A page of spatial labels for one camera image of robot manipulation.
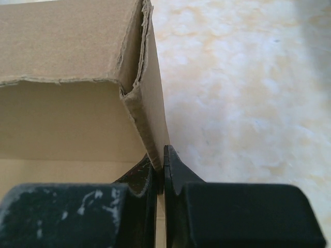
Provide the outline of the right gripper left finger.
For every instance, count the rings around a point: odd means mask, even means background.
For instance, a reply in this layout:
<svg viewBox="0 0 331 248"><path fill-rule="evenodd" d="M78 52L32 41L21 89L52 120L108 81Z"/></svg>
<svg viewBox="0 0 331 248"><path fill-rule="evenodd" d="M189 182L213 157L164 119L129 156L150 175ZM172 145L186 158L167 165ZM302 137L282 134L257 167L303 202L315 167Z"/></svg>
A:
<svg viewBox="0 0 331 248"><path fill-rule="evenodd" d="M1 247L154 247L157 179L145 156L113 183L25 183L1 201Z"/></svg>

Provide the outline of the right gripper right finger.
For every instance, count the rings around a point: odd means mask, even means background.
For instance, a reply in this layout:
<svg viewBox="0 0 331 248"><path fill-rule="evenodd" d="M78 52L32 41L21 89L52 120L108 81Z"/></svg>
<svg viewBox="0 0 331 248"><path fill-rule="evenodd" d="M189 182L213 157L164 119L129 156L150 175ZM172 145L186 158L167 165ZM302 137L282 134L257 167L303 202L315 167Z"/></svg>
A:
<svg viewBox="0 0 331 248"><path fill-rule="evenodd" d="M205 182L164 148L167 247L326 247L296 186Z"/></svg>

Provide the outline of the cardboard box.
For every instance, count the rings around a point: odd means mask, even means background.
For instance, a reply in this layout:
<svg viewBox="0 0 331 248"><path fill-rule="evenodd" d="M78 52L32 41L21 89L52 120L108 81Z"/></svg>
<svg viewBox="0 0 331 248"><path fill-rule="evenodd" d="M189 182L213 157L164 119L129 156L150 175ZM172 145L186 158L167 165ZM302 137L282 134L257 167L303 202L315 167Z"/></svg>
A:
<svg viewBox="0 0 331 248"><path fill-rule="evenodd" d="M1 5L1 201L25 183L113 183L168 145L150 1Z"/></svg>

